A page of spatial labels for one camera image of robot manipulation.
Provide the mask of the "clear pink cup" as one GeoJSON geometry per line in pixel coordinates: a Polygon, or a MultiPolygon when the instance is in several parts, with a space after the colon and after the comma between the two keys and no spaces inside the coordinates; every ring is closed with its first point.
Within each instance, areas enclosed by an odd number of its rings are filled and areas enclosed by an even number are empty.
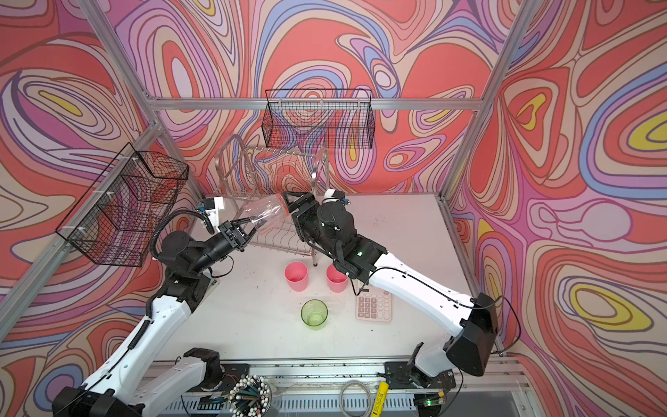
{"type": "Polygon", "coordinates": [[[256,229],[260,234],[276,229],[288,218],[288,207],[280,194],[264,196],[255,201],[247,203],[241,212],[243,217],[256,217],[258,219],[256,229]]]}

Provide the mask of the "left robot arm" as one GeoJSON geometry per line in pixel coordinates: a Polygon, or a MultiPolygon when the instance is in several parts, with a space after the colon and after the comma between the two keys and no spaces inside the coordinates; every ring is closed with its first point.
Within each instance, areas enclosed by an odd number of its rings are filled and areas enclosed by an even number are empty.
{"type": "Polygon", "coordinates": [[[220,356],[194,347],[166,375],[147,385],[145,373],[178,328],[203,302],[216,276],[211,268],[243,251],[264,222],[245,217],[213,225],[206,213],[192,210],[210,234],[196,241],[177,230],[162,237],[168,223],[187,210],[165,217],[149,240],[149,251],[164,267],[162,286],[146,303],[145,315],[120,348],[78,387],[65,387],[52,402],[55,416],[158,416],[189,389],[213,390],[224,371],[220,356]]]}

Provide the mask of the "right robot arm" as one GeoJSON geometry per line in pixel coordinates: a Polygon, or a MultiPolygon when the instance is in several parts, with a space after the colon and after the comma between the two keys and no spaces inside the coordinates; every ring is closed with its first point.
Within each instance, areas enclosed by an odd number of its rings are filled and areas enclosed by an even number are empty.
{"type": "Polygon", "coordinates": [[[497,307],[502,297],[485,293],[467,295],[447,288],[412,269],[396,255],[366,236],[347,211],[347,198],[330,189],[322,201],[309,192],[286,191],[282,195],[299,238],[326,255],[349,281],[359,281],[387,291],[441,325],[448,337],[413,351],[417,375],[434,378],[458,368],[481,377],[496,352],[500,333],[497,307]]]}

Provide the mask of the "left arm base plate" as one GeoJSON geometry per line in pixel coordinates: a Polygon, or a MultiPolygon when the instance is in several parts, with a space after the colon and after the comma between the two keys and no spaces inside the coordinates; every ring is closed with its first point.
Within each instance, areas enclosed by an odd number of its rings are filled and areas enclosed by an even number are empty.
{"type": "Polygon", "coordinates": [[[247,375],[250,366],[248,363],[222,363],[219,371],[206,366],[204,379],[198,385],[191,387],[187,394],[229,392],[237,382],[247,375]]]}

